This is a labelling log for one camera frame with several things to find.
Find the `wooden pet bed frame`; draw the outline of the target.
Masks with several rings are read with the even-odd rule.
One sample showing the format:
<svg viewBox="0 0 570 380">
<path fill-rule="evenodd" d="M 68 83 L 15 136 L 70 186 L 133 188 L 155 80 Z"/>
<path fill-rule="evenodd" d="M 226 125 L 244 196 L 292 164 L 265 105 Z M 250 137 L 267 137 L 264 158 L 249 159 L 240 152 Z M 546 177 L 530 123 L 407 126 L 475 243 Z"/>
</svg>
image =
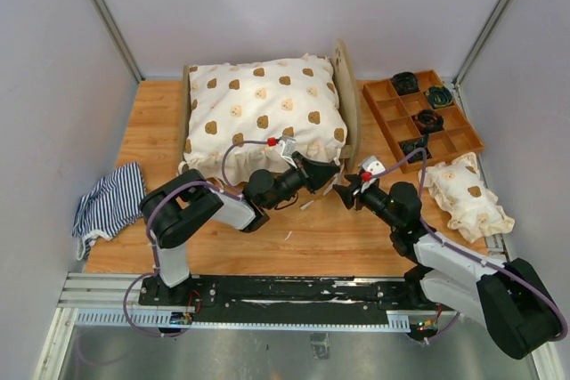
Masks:
<svg viewBox="0 0 570 380">
<path fill-rule="evenodd" d="M 339 97 L 339 114 L 347 125 L 346 144 L 340 151 L 339 158 L 345 161 L 345 169 L 351 172 L 357 163 L 362 138 L 362 109 L 360 90 L 354 77 L 353 65 L 346 42 L 342 38 L 335 40 L 330 55 L 333 67 L 333 84 Z M 183 66 L 182 89 L 180 90 L 178 119 L 178 150 L 182 153 L 185 139 L 189 132 L 191 117 L 190 65 Z"/>
</svg>

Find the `bear print bed cushion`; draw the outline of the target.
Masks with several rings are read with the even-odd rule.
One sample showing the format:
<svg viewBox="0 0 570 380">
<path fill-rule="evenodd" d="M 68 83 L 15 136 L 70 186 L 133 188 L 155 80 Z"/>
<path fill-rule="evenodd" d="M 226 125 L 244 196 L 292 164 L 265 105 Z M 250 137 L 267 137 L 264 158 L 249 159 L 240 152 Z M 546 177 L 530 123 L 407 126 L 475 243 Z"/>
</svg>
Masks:
<svg viewBox="0 0 570 380">
<path fill-rule="evenodd" d="M 178 171 L 240 184 L 258 169 L 283 173 L 289 164 L 271 138 L 293 137 L 306 158 L 330 162 L 346 144 L 333 67 L 306 54 L 257 63 L 193 65 L 191 117 Z"/>
</svg>

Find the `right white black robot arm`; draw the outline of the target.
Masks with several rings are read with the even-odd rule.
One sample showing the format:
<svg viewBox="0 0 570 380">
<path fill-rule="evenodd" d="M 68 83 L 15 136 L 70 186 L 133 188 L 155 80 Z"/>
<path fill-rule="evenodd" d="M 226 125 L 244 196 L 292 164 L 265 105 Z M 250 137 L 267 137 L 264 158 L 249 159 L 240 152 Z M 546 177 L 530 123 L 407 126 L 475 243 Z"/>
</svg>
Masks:
<svg viewBox="0 0 570 380">
<path fill-rule="evenodd" d="M 389 226 L 396 252 L 416 264 L 403 287 L 412 308 L 447 306 L 483 326 L 516 360 L 566 338 L 567 321 L 529 262 L 503 262 L 455 244 L 422 218 L 419 193 L 409 182 L 384 192 L 369 174 L 347 180 L 333 187 L 345 207 L 375 214 Z"/>
</svg>

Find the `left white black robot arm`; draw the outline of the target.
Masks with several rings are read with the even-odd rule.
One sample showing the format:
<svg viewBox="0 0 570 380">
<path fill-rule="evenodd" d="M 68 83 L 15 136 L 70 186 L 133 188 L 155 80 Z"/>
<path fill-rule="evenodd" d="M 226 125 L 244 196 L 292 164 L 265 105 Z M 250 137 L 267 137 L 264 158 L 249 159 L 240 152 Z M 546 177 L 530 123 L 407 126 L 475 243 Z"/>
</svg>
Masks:
<svg viewBox="0 0 570 380">
<path fill-rule="evenodd" d="M 250 233 L 268 222 L 268 210 L 279 207 L 302 189 L 316 193 L 339 173 L 334 162 L 290 156 L 289 169 L 274 174 L 258 169 L 250 175 L 241 195 L 233 195 L 191 169 L 144 197 L 139 205 L 153 247 L 159 293 L 169 303 L 184 303 L 190 296 L 191 276 L 186 242 L 207 222 L 216 221 Z"/>
</svg>

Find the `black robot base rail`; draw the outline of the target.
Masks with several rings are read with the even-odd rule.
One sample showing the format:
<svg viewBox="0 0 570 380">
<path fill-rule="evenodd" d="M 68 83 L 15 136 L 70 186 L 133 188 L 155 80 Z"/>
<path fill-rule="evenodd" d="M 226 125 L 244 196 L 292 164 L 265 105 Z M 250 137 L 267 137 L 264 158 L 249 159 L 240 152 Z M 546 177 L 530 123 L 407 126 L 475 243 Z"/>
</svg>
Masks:
<svg viewBox="0 0 570 380">
<path fill-rule="evenodd" d="M 263 308 L 285 319 L 294 313 L 338 317 L 350 309 L 437 311 L 435 303 L 416 300 L 402 278 L 194 276 L 169 288 L 151 276 L 142 281 L 138 303 L 176 308 L 188 320 L 224 307 L 254 313 Z"/>
</svg>

